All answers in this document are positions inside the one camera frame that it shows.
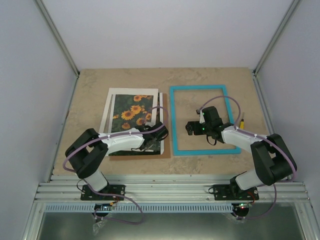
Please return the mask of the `yellow screwdriver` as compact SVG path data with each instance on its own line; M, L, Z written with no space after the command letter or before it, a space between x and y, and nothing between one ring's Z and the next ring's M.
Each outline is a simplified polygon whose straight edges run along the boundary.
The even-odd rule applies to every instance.
M241 115L241 120L240 120L240 123L239 123L239 128L240 129L244 129L245 128L245 113L243 112L242 115Z

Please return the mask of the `teal picture frame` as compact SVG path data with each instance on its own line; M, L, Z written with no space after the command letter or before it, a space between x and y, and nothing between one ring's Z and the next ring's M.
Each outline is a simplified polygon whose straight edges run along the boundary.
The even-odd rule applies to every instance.
M172 146L174 156L201 156L201 155L236 155L242 151L239 147L234 149L204 149L204 150L178 150L177 135L177 114L175 107L175 91L193 91L193 90L222 90L224 96L228 95L227 87L224 84L218 85L176 85L170 87L170 109L172 126Z

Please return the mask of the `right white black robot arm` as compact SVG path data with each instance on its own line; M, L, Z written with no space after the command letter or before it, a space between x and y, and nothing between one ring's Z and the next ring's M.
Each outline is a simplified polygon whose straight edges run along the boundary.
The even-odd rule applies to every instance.
M235 127L230 122L223 123L214 106L197 113L200 119L189 121L185 126L188 135L205 135L216 143L233 145L252 155L254 169L230 180L229 193L232 198L240 200L250 188L271 186L296 174L297 164L280 135L257 135Z

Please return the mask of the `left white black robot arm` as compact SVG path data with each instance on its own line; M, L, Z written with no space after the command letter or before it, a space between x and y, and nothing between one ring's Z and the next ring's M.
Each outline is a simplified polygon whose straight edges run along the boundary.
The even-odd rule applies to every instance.
M159 143L169 134L162 122L153 126L138 125L125 131L113 133L98 133L89 128L76 139L65 151L66 162L72 168L65 170L76 173L92 188L92 194L99 200L108 197L109 182L99 170L101 162L109 154L126 150L144 151L153 144Z

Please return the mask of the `sunflower photo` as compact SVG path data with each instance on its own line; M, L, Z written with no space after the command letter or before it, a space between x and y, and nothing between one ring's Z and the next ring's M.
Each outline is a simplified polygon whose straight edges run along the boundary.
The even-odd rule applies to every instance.
M152 95L115 95L114 110L109 120L111 133L127 131L143 124L156 124L160 108L153 109L153 98Z

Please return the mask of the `white mat board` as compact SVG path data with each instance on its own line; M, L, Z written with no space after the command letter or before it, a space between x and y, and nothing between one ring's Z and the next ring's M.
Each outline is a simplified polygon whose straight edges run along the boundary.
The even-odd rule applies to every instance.
M152 107L156 107L158 105L158 93L159 90L157 88L109 88L98 132L111 132L112 127L109 124L109 120L111 120L114 110L115 95L153 96Z

